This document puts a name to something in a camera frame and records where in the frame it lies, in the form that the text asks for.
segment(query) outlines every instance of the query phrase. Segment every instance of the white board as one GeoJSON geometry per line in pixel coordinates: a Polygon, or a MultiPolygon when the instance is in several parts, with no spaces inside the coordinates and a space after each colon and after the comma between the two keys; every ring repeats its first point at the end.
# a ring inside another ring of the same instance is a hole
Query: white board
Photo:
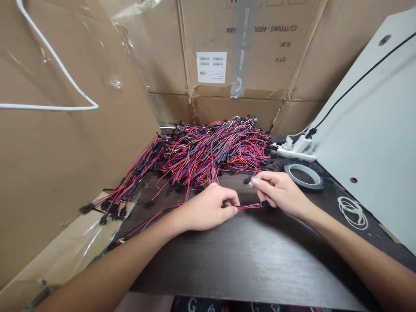
{"type": "MultiPolygon", "coordinates": [[[[389,16],[321,113],[390,50],[416,32],[416,9],[389,16]],[[391,38],[379,42],[386,35],[391,38]]],[[[375,68],[313,137],[318,162],[416,254],[416,37],[375,68]]]]}

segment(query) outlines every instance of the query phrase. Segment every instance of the hand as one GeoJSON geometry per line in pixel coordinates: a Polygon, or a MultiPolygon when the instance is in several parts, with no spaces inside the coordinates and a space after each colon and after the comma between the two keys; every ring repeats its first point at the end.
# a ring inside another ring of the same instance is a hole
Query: hand
{"type": "Polygon", "coordinates": [[[303,194],[287,173],[262,171],[252,179],[250,188],[257,188],[260,201],[267,200],[272,207],[301,218],[316,206],[303,194]]]}
{"type": "Polygon", "coordinates": [[[204,231],[214,228],[237,213],[240,205],[237,192],[211,183],[201,194],[175,209],[184,231],[204,231]]]}

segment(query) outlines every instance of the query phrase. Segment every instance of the patterned fabric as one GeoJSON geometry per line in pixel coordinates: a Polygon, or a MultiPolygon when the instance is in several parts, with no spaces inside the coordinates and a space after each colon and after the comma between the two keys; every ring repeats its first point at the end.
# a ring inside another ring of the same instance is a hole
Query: patterned fabric
{"type": "Polygon", "coordinates": [[[275,303],[228,301],[198,297],[175,296],[171,312],[331,312],[330,309],[289,307],[275,303]]]}

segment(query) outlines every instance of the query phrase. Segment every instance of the person's left hand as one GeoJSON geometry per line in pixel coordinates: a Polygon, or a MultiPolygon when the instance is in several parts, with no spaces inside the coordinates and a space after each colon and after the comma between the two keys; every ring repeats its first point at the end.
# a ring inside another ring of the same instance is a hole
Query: person's left hand
{"type": "Polygon", "coordinates": [[[237,192],[217,183],[210,184],[201,194],[172,211],[184,231],[214,228],[237,213],[240,205],[237,192]]]}

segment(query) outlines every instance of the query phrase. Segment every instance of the table surface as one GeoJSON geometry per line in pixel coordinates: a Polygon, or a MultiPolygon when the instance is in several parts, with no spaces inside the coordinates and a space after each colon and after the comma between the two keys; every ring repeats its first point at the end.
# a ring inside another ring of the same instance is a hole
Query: table surface
{"type": "MultiPolygon", "coordinates": [[[[293,160],[277,158],[282,167],[293,160]]],[[[324,179],[320,192],[308,198],[362,238],[416,271],[416,257],[380,228],[365,210],[368,229],[352,228],[339,211],[337,198],[351,197],[322,167],[307,164],[324,179]]],[[[246,174],[220,177],[235,189],[242,205],[258,202],[243,184],[246,174]]],[[[185,192],[163,190],[154,206],[143,208],[157,192],[154,174],[139,190],[137,205],[115,239],[152,215],[183,202],[185,192]]],[[[379,310],[375,299],[341,257],[309,226],[279,209],[247,209],[209,231],[179,235],[150,261],[130,289],[144,293],[185,295],[357,311],[379,310]]]]}

